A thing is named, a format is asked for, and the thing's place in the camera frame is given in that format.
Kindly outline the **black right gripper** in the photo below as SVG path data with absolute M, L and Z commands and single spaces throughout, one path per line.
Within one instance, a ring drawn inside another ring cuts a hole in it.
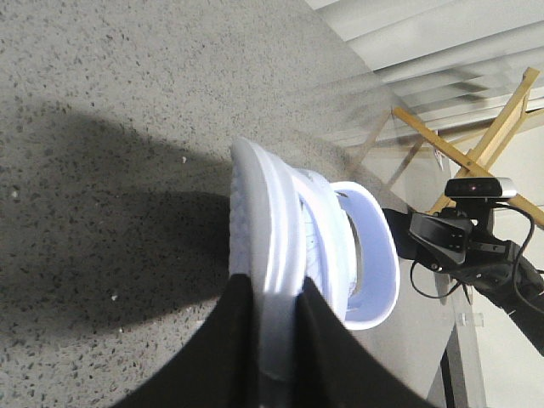
M 398 255 L 426 268 L 453 276 L 510 276 L 513 248 L 479 229 L 465 214 L 440 215 L 383 210 Z

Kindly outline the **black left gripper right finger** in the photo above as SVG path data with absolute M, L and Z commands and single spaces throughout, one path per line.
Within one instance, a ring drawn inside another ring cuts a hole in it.
M 310 278 L 296 320 L 296 407 L 430 406 L 359 344 Z

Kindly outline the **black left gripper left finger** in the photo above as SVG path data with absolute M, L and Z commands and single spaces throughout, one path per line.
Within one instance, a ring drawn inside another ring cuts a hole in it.
M 247 407 L 253 297 L 233 275 L 212 313 L 156 374 L 116 407 Z

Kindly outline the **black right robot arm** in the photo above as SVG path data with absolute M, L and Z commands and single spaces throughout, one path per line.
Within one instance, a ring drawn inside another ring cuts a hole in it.
M 402 258 L 473 286 L 543 350 L 543 279 L 523 257 L 524 246 L 493 236 L 489 209 L 384 215 Z M 296 407 L 429 405 L 358 344 L 311 279 L 297 300 L 296 344 Z

